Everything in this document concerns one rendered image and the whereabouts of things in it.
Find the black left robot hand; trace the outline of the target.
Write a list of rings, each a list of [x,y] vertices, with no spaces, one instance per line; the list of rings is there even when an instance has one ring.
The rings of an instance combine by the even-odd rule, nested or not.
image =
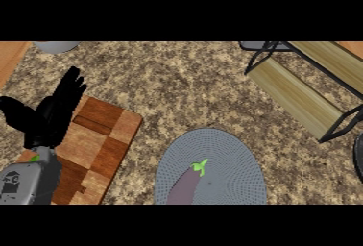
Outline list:
[[[0,111],[10,127],[24,132],[24,148],[38,146],[55,148],[66,135],[72,113],[87,89],[80,69],[72,66],[37,109],[31,109],[18,99],[0,96]]]

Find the grey round placemat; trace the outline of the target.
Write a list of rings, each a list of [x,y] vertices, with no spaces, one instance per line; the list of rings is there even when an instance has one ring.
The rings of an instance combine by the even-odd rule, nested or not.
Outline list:
[[[267,189],[258,161],[226,131],[201,128],[171,142],[159,162],[154,199],[165,205],[174,183],[193,162],[208,159],[196,186],[193,205],[264,205]]]

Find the wooden tiered shelf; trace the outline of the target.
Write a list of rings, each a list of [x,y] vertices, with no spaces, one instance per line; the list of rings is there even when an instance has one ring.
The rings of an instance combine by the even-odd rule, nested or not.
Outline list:
[[[342,112],[273,58],[294,52],[363,101],[363,59],[335,41],[241,41],[254,51],[244,74],[308,129],[319,142],[342,136],[363,121],[363,103]]]

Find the brown checkered cutting board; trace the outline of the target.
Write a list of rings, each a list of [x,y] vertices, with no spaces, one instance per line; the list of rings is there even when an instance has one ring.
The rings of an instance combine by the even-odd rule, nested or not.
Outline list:
[[[127,154],[142,116],[84,96],[74,111],[62,143],[40,154],[50,157],[56,189],[37,204],[97,205]]]

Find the grey round bowl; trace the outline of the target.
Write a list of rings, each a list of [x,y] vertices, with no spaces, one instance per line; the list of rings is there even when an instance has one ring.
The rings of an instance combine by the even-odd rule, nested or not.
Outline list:
[[[34,41],[34,45],[49,54],[61,54],[72,50],[80,41]]]

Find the purple eggplant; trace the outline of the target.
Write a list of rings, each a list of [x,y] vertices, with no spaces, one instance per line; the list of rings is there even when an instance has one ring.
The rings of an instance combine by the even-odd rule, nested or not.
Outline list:
[[[193,162],[174,183],[167,195],[168,205],[190,205],[193,203],[196,186],[205,173],[208,159]]]

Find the dark round object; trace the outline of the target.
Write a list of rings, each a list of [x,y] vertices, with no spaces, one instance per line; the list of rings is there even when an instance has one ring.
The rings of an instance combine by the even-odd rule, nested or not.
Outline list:
[[[356,174],[363,184],[363,132],[359,134],[354,140],[353,163],[354,163]]]

